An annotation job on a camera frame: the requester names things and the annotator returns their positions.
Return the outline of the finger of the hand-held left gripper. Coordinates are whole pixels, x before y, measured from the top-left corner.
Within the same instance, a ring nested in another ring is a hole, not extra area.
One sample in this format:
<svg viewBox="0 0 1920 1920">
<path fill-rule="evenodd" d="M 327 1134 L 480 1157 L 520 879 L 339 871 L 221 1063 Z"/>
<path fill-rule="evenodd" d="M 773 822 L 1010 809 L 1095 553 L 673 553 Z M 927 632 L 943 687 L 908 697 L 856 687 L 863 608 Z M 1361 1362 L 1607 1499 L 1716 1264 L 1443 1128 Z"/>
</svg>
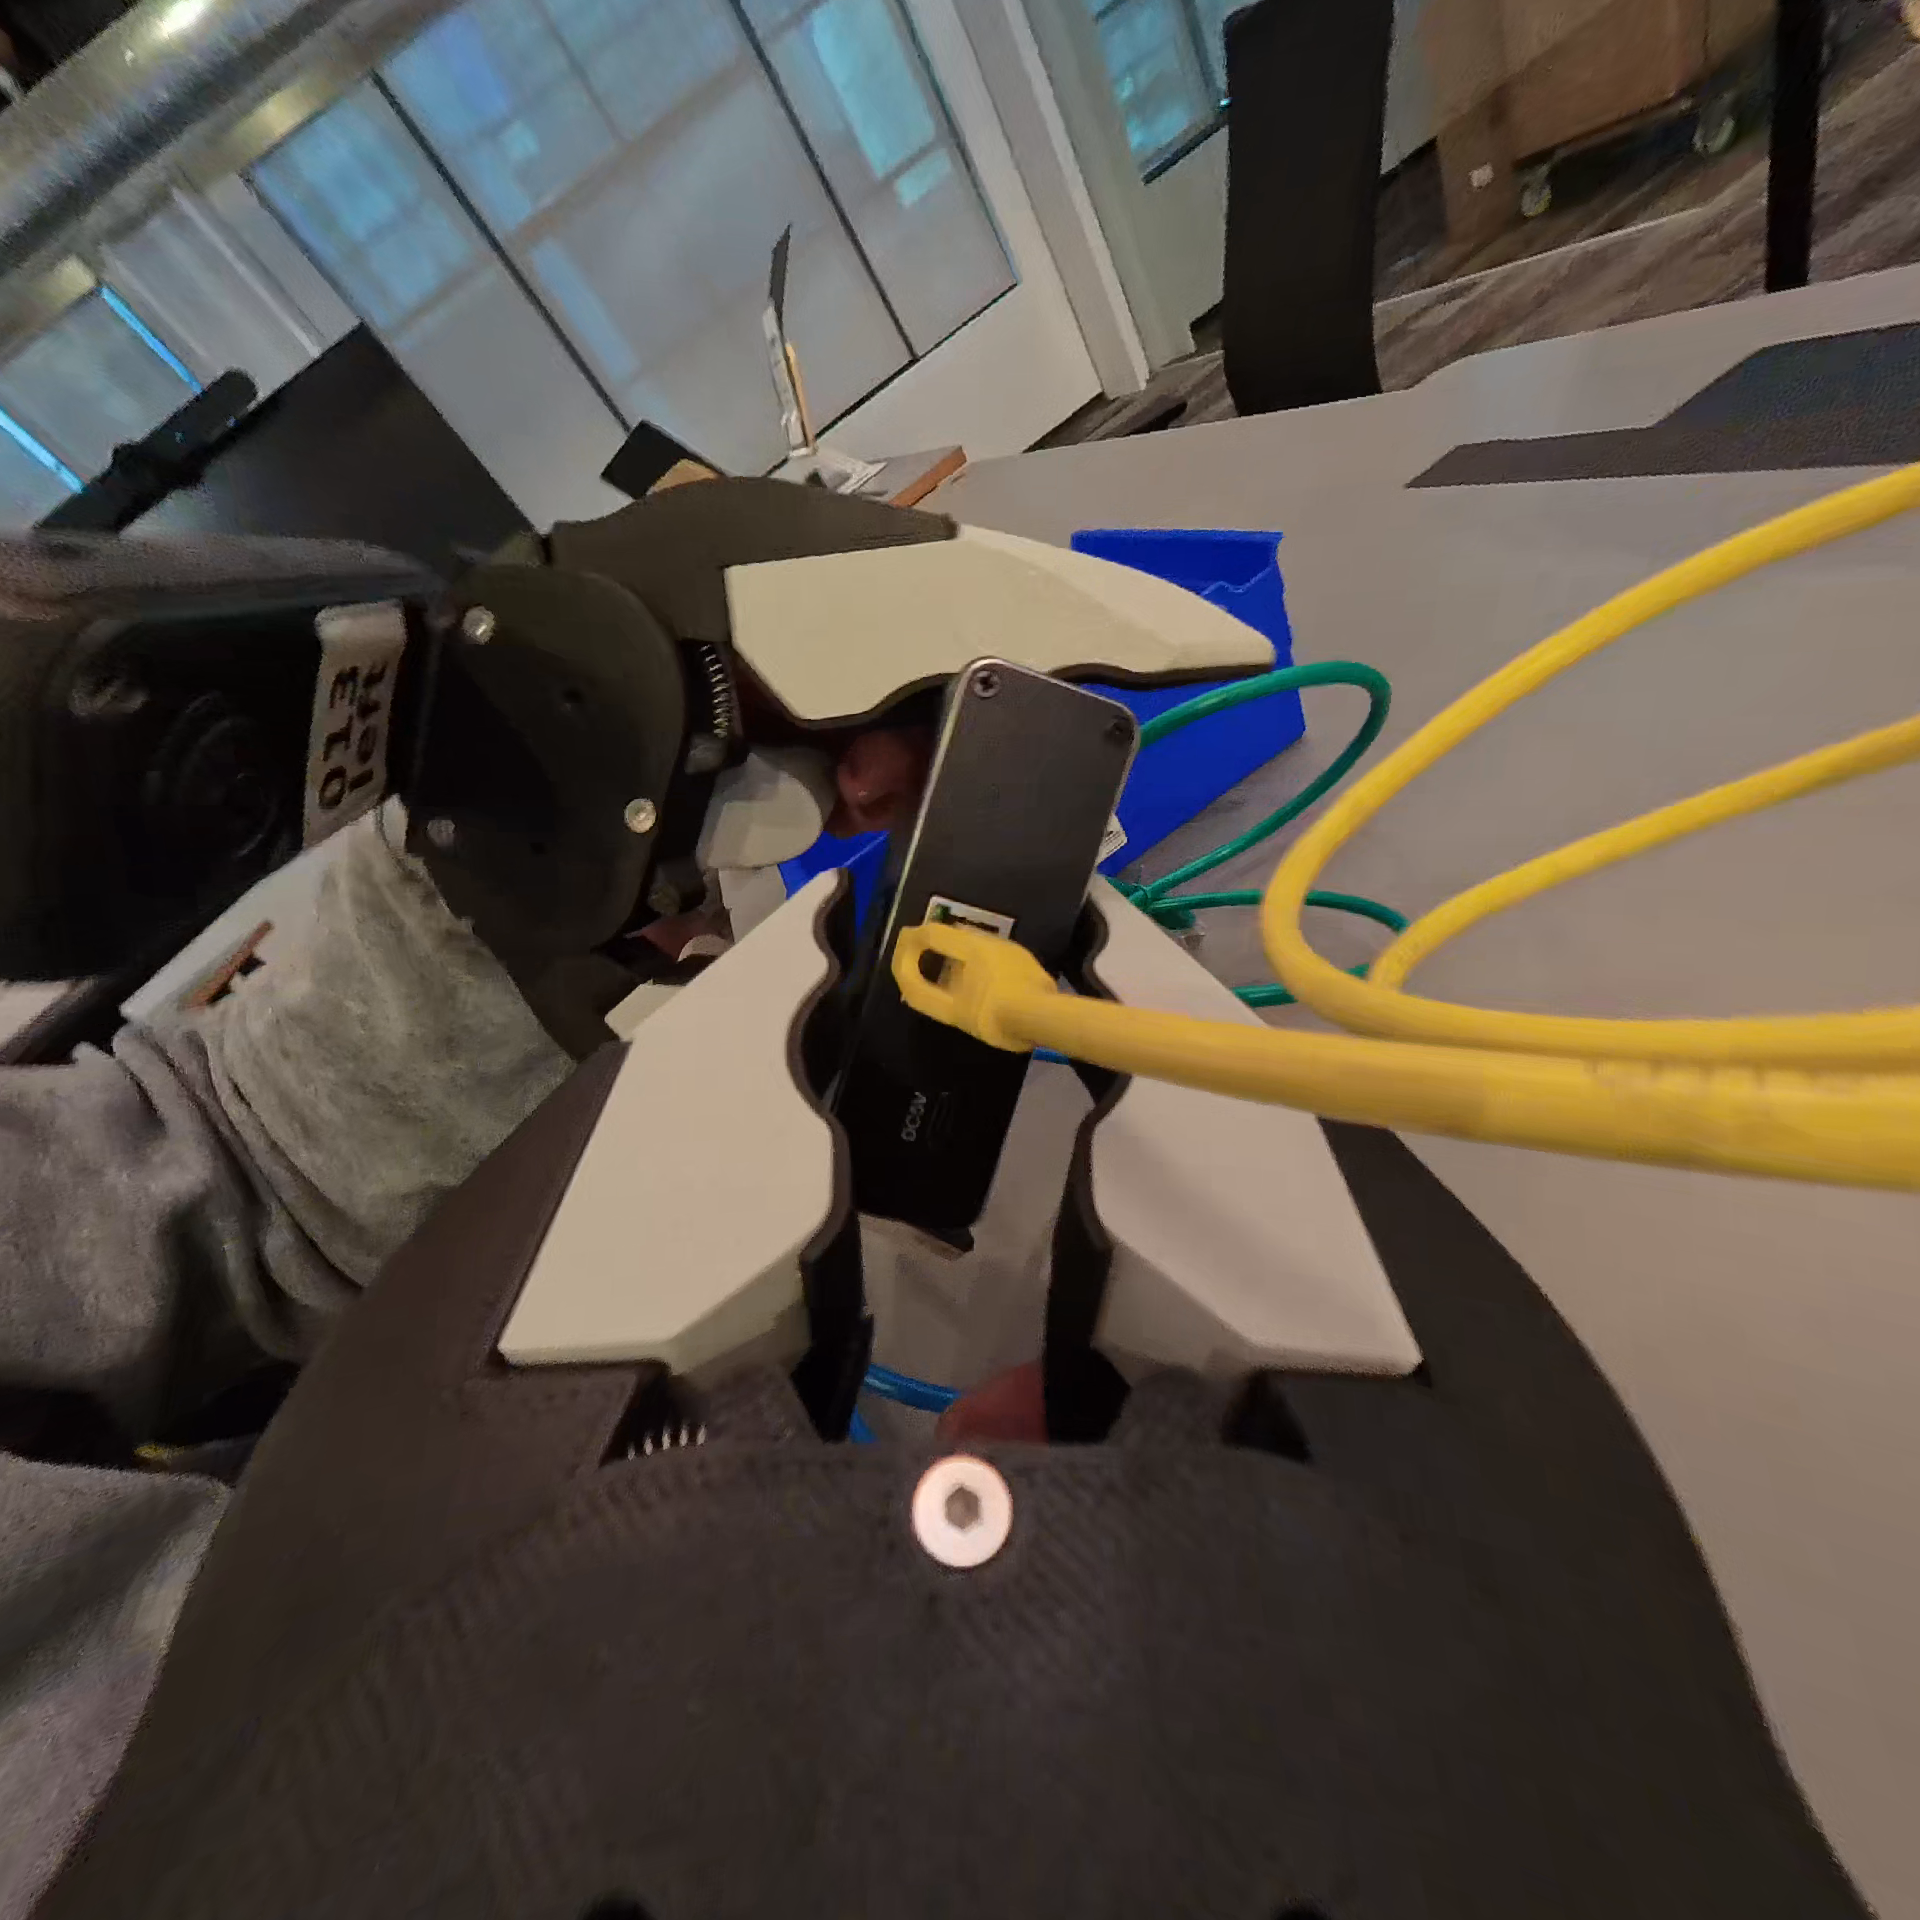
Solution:
<svg viewBox="0 0 1920 1920">
<path fill-rule="evenodd" d="M 611 1034 L 635 1037 L 643 1020 L 660 1012 L 722 956 L 735 951 L 787 897 L 778 867 L 722 871 L 714 877 L 714 889 L 720 904 L 666 926 L 657 940 L 666 967 L 641 979 L 613 1003 L 608 1012 Z"/>
<path fill-rule="evenodd" d="M 984 657 L 1075 686 L 1197 686 L 1276 664 L 1270 637 L 1191 588 L 975 527 L 735 566 L 724 595 L 739 664 L 808 729 L 856 728 Z"/>
</svg>

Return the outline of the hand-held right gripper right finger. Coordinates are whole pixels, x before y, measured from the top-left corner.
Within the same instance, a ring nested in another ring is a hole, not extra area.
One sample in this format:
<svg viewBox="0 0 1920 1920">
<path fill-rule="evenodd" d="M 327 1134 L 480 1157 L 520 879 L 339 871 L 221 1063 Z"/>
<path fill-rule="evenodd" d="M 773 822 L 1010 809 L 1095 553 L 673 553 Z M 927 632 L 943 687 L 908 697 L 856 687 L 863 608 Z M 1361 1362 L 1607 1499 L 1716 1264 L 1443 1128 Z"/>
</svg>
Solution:
<svg viewBox="0 0 1920 1920">
<path fill-rule="evenodd" d="M 1323 1128 L 1283 1107 L 1099 1068 L 1048 1247 L 1044 1411 L 1099 1440 L 1178 1370 L 1228 1396 L 1266 1372 L 1407 1380 L 1421 1345 Z"/>
</svg>

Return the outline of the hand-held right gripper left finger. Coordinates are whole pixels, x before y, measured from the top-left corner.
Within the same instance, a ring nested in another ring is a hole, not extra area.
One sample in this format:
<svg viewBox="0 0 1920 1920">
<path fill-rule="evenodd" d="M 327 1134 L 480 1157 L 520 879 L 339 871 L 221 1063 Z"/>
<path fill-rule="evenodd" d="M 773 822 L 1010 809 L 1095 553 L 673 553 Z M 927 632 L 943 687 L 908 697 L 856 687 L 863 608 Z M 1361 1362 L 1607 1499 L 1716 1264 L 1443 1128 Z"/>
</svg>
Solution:
<svg viewBox="0 0 1920 1920">
<path fill-rule="evenodd" d="M 822 1434 L 852 1431 L 872 1312 L 852 1141 L 805 1037 L 854 930 L 852 877 L 825 871 L 636 1020 L 501 1325 L 506 1363 L 652 1363 L 685 1385 L 769 1363 Z"/>
</svg>

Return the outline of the black ethernet switch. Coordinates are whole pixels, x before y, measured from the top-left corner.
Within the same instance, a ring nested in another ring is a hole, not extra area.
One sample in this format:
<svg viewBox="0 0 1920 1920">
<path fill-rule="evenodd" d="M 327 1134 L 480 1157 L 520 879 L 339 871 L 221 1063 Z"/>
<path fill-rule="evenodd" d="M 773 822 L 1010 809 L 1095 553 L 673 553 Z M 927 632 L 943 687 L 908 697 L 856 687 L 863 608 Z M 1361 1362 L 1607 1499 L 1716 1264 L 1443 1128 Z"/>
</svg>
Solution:
<svg viewBox="0 0 1920 1920">
<path fill-rule="evenodd" d="M 831 1108 L 852 1140 L 861 1214 L 972 1249 L 1032 1055 L 917 1015 L 892 976 L 898 935 L 975 926 L 1058 971 L 1135 735 L 1135 715 L 1088 687 L 1003 657 L 963 668 L 927 797 L 892 833 L 838 994 Z"/>
</svg>

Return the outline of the blue plastic bin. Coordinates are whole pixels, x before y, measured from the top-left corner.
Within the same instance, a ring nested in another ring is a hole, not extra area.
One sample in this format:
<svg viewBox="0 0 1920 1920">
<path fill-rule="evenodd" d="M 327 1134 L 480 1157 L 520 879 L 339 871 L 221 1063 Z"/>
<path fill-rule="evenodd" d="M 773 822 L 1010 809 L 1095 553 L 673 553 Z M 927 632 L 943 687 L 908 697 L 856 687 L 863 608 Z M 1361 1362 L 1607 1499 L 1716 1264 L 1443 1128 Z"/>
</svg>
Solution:
<svg viewBox="0 0 1920 1920">
<path fill-rule="evenodd" d="M 1207 601 L 1255 629 L 1273 647 L 1273 668 L 1291 668 L 1283 603 L 1281 534 L 1191 529 L 1082 529 L 1078 556 L 1127 566 Z M 1176 828 L 1207 812 L 1239 780 L 1286 755 L 1307 734 L 1298 695 L 1270 695 L 1139 745 L 1135 765 L 1109 819 L 1099 871 L 1119 877 Z M 887 866 L 887 835 L 818 837 L 778 867 L 787 891 L 822 871 L 852 871 L 854 912 L 866 918 Z"/>
</svg>

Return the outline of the person's left forearm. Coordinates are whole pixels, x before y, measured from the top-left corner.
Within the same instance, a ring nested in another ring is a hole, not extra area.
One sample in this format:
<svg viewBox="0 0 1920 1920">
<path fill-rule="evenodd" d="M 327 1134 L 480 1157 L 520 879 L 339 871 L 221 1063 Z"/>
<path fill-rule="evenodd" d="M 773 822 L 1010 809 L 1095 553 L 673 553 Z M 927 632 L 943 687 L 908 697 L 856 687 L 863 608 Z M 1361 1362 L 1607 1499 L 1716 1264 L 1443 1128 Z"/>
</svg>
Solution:
<svg viewBox="0 0 1920 1920">
<path fill-rule="evenodd" d="M 303 1362 L 574 1074 L 398 802 L 230 1000 L 3 1071 L 3 1393 L 131 1435 Z"/>
</svg>

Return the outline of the person's left hand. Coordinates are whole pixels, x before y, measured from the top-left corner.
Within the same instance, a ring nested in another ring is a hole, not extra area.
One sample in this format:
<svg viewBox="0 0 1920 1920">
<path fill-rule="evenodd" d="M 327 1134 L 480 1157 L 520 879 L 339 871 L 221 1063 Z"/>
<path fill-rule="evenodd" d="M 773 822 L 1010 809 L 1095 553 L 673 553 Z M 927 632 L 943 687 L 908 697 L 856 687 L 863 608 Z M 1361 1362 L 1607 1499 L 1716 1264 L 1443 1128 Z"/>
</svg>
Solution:
<svg viewBox="0 0 1920 1920">
<path fill-rule="evenodd" d="M 831 835 L 891 833 L 915 819 L 939 734 L 930 725 L 856 734 L 834 770 Z"/>
</svg>

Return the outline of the person's right hand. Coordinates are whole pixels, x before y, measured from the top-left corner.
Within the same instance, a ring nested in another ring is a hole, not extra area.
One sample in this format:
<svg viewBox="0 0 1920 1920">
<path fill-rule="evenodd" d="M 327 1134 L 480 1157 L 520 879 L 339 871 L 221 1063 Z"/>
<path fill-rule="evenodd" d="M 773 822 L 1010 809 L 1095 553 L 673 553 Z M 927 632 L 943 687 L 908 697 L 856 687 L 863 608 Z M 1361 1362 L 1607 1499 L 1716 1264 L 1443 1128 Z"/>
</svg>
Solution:
<svg viewBox="0 0 1920 1920">
<path fill-rule="evenodd" d="M 1023 1362 L 972 1388 L 942 1415 L 942 1440 L 963 1450 L 1048 1441 L 1044 1362 Z"/>
</svg>

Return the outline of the white tablet stand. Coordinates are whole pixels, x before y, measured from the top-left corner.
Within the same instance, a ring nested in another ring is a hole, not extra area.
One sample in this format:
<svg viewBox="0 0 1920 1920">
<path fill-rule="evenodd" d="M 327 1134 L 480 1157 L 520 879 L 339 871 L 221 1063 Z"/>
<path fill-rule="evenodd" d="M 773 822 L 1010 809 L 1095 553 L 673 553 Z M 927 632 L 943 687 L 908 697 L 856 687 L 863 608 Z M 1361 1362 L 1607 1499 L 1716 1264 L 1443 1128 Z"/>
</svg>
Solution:
<svg viewBox="0 0 1920 1920">
<path fill-rule="evenodd" d="M 878 460 L 856 460 L 825 446 L 813 421 L 800 357 L 785 324 L 791 242 L 795 225 L 782 227 L 782 234 L 775 238 L 764 304 L 764 343 L 785 437 L 785 460 L 775 469 L 775 477 L 803 487 L 822 487 L 838 497 L 878 497 L 885 465 Z"/>
</svg>

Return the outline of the black monitor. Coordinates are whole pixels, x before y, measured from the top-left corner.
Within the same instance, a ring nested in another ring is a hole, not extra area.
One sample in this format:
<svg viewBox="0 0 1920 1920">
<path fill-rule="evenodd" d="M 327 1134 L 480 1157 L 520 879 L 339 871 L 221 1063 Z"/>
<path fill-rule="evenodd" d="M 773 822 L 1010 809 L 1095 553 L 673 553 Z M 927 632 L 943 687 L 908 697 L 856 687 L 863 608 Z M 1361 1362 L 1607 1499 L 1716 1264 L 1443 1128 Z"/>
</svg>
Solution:
<svg viewBox="0 0 1920 1920">
<path fill-rule="evenodd" d="M 97 471 L 42 511 L 34 533 L 348 541 L 452 576 L 529 529 L 512 494 L 363 324 L 259 392 L 252 414 L 177 494 L 94 497 Z"/>
</svg>

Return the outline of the black webcam bar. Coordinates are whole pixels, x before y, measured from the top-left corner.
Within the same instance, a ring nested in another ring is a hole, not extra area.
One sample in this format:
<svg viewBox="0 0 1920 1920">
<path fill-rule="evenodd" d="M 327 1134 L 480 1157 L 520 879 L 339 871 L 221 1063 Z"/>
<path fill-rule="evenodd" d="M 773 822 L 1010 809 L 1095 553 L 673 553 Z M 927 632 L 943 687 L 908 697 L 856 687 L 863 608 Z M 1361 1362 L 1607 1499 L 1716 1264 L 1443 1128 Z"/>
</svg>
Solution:
<svg viewBox="0 0 1920 1920">
<path fill-rule="evenodd" d="M 116 446 L 89 494 L 122 502 L 163 500 L 189 483 L 230 437 L 252 414 L 259 387 L 250 373 L 230 370 L 177 404 L 143 439 Z"/>
</svg>

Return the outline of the black office chair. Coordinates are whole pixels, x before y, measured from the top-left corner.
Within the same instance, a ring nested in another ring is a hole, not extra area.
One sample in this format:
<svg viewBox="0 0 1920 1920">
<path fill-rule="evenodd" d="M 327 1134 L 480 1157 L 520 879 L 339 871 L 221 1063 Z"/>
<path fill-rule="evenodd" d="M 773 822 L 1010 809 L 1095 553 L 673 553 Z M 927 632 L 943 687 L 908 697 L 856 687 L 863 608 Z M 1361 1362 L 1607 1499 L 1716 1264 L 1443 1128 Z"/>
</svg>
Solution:
<svg viewBox="0 0 1920 1920">
<path fill-rule="evenodd" d="M 1236 418 L 1377 397 L 1393 3 L 1249 3 L 1223 23 L 1219 373 Z"/>
</svg>

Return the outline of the person's grey sweatshirt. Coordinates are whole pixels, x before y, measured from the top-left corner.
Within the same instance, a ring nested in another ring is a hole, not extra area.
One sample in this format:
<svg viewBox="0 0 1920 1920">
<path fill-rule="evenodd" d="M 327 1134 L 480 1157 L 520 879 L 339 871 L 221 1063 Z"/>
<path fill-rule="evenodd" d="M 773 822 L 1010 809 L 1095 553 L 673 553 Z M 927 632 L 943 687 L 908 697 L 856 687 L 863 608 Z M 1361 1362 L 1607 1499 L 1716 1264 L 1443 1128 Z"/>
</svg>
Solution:
<svg viewBox="0 0 1920 1920">
<path fill-rule="evenodd" d="M 203 1474 L 3 1454 L 3 1915 L 102 1802 L 230 1509 Z"/>
</svg>

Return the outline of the cardboard box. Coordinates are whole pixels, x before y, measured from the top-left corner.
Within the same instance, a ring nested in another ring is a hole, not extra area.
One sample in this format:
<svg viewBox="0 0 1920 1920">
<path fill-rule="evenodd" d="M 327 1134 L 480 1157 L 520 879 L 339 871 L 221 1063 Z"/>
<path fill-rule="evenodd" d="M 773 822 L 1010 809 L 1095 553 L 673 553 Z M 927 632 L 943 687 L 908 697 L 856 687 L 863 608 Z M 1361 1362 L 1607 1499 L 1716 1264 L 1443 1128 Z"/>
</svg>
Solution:
<svg viewBox="0 0 1920 1920">
<path fill-rule="evenodd" d="M 1434 153 L 1456 245 L 1554 205 L 1590 153 L 1689 133 L 1714 163 L 1759 114 L 1777 3 L 1428 3 Z"/>
</svg>

